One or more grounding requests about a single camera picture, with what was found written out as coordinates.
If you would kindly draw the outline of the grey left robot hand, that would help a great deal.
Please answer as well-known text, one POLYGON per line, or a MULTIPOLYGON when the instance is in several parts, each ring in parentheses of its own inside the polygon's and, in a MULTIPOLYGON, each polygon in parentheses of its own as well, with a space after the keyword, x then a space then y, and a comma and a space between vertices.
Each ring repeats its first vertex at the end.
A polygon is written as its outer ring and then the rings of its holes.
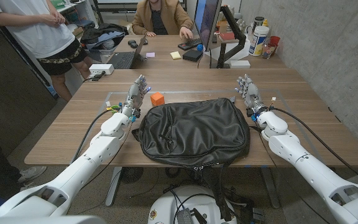
POLYGON ((127 117, 135 115, 136 118, 140 117, 140 106, 144 95, 151 90, 151 87, 147 87, 145 82, 145 76, 140 75, 139 78, 132 84, 126 96, 126 100, 122 106, 121 113, 127 117))

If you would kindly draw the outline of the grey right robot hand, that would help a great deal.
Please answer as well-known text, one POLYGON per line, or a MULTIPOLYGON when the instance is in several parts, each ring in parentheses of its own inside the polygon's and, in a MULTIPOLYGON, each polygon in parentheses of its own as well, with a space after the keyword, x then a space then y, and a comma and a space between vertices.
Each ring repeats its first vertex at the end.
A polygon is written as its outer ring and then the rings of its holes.
POLYGON ((239 86, 235 87, 235 90, 244 100, 244 104, 247 107, 246 111, 248 117, 254 116, 257 118, 261 113, 267 111, 267 107, 262 101, 257 86, 247 74, 245 74, 244 77, 238 77, 236 82, 239 86))

